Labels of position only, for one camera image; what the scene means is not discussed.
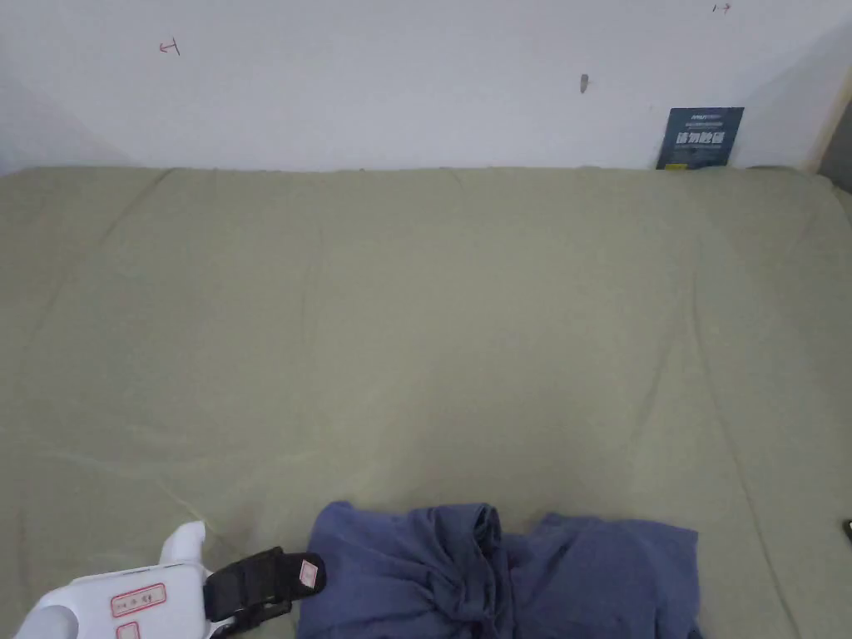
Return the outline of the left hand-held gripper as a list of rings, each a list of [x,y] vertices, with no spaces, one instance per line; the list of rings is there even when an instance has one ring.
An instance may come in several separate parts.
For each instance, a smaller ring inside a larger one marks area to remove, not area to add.
[[[245,633],[325,589],[317,553],[273,547],[211,574],[202,564],[205,539],[203,522],[185,523],[166,539],[156,565],[79,577],[50,591],[14,636],[211,638],[223,623],[207,617],[233,617],[228,633]]]

